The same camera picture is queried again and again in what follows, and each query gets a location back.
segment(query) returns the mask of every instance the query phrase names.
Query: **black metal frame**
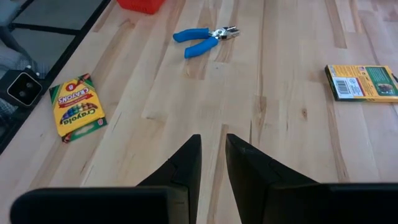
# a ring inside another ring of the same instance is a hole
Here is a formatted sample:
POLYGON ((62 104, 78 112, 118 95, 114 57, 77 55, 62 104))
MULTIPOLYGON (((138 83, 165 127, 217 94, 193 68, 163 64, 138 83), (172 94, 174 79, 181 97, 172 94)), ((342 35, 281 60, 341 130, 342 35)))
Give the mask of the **black metal frame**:
MULTIPOLYGON (((18 12, 17 16, 19 16, 34 0, 26 1, 22 6, 21 10, 18 12)), ((66 35, 74 35, 75 38, 70 42, 69 46, 65 49, 65 51, 61 54, 61 57, 55 62, 55 65, 50 69, 49 73, 45 77, 45 80, 42 80, 41 84, 43 85, 43 90, 40 93, 40 96, 37 98, 34 105, 40 101, 41 97, 47 92, 51 83, 55 80, 55 77, 61 72, 62 68, 68 62, 69 58, 73 55, 77 47, 80 45, 82 40, 85 38, 87 33, 93 27, 94 23, 97 21, 99 16, 108 6, 111 0, 103 0, 102 3, 95 9, 94 13, 90 16, 90 18, 86 21, 84 26, 80 30, 74 29, 64 29, 58 27, 49 27, 49 26, 37 26, 30 24, 19 24, 13 23, 10 25, 11 29, 20 28, 20 29, 30 29, 30 30, 38 30, 44 32, 55 32, 59 34, 66 35)), ((12 115, 12 123, 7 127, 6 132, 0 136, 0 155, 5 150, 7 145, 11 142, 13 137, 18 132, 19 128, 24 124, 25 120, 29 117, 30 113, 33 111, 34 107, 25 109, 18 108, 14 114, 12 115)))

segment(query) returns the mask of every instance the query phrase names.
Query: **blue handle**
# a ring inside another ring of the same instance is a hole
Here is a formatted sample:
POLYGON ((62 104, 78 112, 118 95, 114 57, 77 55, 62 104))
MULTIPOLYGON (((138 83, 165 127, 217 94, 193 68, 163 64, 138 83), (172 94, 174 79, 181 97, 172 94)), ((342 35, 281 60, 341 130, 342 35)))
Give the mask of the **blue handle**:
POLYGON ((218 44, 218 39, 215 37, 209 37, 208 39, 204 40, 203 42, 200 42, 199 44, 196 44, 192 47, 189 47, 185 49, 185 58, 191 58, 191 57, 196 57, 199 56, 206 51, 210 50, 212 47, 216 46, 218 44))
POLYGON ((173 39, 178 43, 187 40, 207 39, 209 37, 209 28, 187 29, 173 34, 173 39))

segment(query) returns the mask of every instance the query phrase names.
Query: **blue pliers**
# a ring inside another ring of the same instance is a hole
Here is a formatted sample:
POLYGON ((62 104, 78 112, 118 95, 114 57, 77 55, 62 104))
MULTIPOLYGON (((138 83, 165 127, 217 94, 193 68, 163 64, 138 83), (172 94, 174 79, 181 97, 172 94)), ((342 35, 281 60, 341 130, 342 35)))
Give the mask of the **blue pliers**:
POLYGON ((212 47, 218 44, 219 40, 227 40, 232 37, 237 37, 239 34, 240 30, 237 29, 236 26, 223 27, 214 31, 210 31, 209 28, 196 28, 187 29, 179 33, 173 34, 173 39, 178 43, 187 40, 206 39, 199 44, 185 49, 184 57, 192 58, 210 50, 212 47))

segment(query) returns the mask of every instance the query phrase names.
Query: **yellow crayon box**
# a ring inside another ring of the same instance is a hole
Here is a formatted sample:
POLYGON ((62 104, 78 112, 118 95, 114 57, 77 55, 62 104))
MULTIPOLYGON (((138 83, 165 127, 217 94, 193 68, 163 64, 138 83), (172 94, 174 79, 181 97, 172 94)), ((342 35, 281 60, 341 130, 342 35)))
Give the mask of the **yellow crayon box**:
POLYGON ((388 66, 327 65, 335 100, 398 102, 398 79, 388 66))
POLYGON ((50 88, 55 125, 63 142, 70 142, 107 125, 90 74, 50 88))

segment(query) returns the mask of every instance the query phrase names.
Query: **wooden tabletop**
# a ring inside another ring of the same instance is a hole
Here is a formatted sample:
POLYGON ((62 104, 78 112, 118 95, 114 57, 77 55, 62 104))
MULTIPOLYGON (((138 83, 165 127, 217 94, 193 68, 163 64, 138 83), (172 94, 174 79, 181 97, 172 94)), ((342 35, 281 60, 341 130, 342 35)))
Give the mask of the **wooden tabletop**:
POLYGON ((398 106, 335 102, 326 64, 398 71, 398 4, 388 0, 166 0, 148 16, 112 1, 53 85, 84 73, 109 122, 61 142, 49 94, 0 156, 0 223, 27 190, 134 186, 201 134, 198 223, 239 223, 224 141, 235 133, 319 182, 398 181, 398 106), (237 25, 185 60, 172 34, 237 25))

